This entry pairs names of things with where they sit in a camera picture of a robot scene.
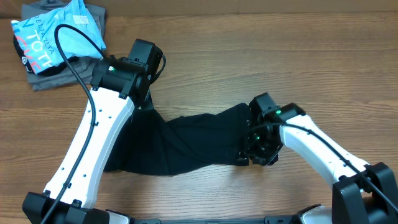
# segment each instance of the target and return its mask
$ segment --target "gray cloth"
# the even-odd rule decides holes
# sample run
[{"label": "gray cloth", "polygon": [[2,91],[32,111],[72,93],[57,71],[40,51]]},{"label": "gray cloth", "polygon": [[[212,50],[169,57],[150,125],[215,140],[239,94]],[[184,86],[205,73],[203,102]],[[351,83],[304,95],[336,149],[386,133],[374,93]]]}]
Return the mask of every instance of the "gray cloth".
[{"label": "gray cloth", "polygon": [[[32,18],[34,16],[46,13],[52,9],[59,7],[65,7],[67,3],[61,2],[60,0],[41,0],[32,4],[22,5],[22,20]],[[93,16],[102,37],[105,35],[105,9],[99,6],[93,6],[86,4],[86,8]],[[85,83],[89,83],[92,78],[92,71],[95,63],[98,59],[82,57],[78,61],[72,62],[71,65],[79,74],[81,79]],[[27,73],[27,81],[32,85],[34,91],[47,90],[55,88],[61,85],[77,83],[76,78],[73,76],[69,68],[65,68],[62,72],[57,75],[43,76],[36,75],[34,73]]]}]

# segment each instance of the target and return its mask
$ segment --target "black cable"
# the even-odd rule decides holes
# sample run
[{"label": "black cable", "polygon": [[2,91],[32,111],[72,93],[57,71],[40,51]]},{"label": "black cable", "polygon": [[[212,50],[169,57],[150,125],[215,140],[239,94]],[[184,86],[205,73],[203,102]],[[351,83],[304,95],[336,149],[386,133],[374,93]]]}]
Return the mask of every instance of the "black cable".
[{"label": "black cable", "polygon": [[378,187],[376,187],[367,177],[365,177],[365,175],[361,171],[359,171],[357,168],[355,168],[355,166],[352,165],[352,163],[349,160],[344,158],[344,156],[342,156],[333,146],[331,146],[331,144],[329,144],[326,140],[324,140],[317,133],[315,133],[311,129],[307,129],[307,128],[304,128],[304,127],[301,127],[301,126],[298,126],[295,124],[287,124],[287,123],[262,124],[262,125],[255,126],[255,127],[251,128],[248,132],[255,131],[257,129],[261,129],[261,128],[264,128],[267,126],[287,126],[287,127],[291,127],[291,128],[297,128],[297,129],[305,131],[309,134],[312,134],[319,141],[321,141],[323,144],[325,144],[332,152],[334,152],[336,154],[336,156],[339,157],[349,168],[351,168],[355,173],[357,173],[360,176],[360,178],[362,178],[370,186],[370,188],[372,188],[372,190],[375,193],[377,193],[378,196],[380,196],[387,204],[389,204],[395,210],[396,214],[398,214],[398,208],[391,202],[391,200],[389,198],[387,198],[387,196],[385,196],[383,194],[383,192],[381,192],[381,190]]},{"label": "black cable", "polygon": [[152,81],[150,84],[154,83],[157,78],[159,78],[160,74],[163,72],[164,67],[166,66],[166,56],[164,54],[162,54],[162,58],[163,58],[163,66],[162,68],[156,73],[155,77],[154,77],[154,81]]},{"label": "black cable", "polygon": [[84,84],[83,80],[80,78],[79,74],[77,74],[76,70],[72,67],[72,65],[69,63],[67,57],[65,56],[65,53],[63,53],[63,50],[61,48],[60,45],[60,41],[58,39],[58,32],[62,27],[66,27],[69,29],[72,29],[76,32],[78,32],[80,35],[82,35],[85,39],[87,39],[94,47],[95,49],[97,49],[97,51],[102,55],[102,57],[105,57],[105,54],[101,51],[101,49],[99,47],[97,47],[97,45],[86,35],[84,34],[82,31],[78,30],[77,28],[74,28],[73,26],[70,25],[66,25],[66,24],[60,24],[55,28],[55,44],[57,45],[58,51],[60,52],[61,57],[63,58],[64,62],[66,63],[66,65],[68,66],[68,68],[70,69],[70,71],[72,72],[72,74],[75,76],[75,78],[77,79],[78,83],[81,85],[81,87],[84,89],[87,97],[88,97],[88,101],[90,102],[90,106],[91,106],[91,125],[90,125],[90,129],[88,130],[88,134],[86,137],[86,141],[79,153],[79,156],[77,157],[77,160],[75,162],[75,164],[73,165],[67,180],[65,181],[65,183],[62,186],[62,189],[60,191],[60,193],[58,194],[57,198],[55,199],[54,203],[52,204],[52,206],[50,207],[50,209],[48,210],[48,212],[45,214],[41,224],[44,224],[49,217],[51,216],[52,212],[54,211],[55,207],[57,206],[57,204],[59,203],[59,201],[61,201],[62,195],[65,193],[65,191],[67,190],[67,188],[70,185],[70,181],[81,161],[81,158],[83,157],[86,148],[88,146],[88,143],[90,142],[91,139],[91,135],[93,135],[93,130],[95,127],[95,118],[96,118],[96,111],[95,111],[95,104],[94,104],[94,99],[90,93],[90,91],[87,89],[87,86]]}]

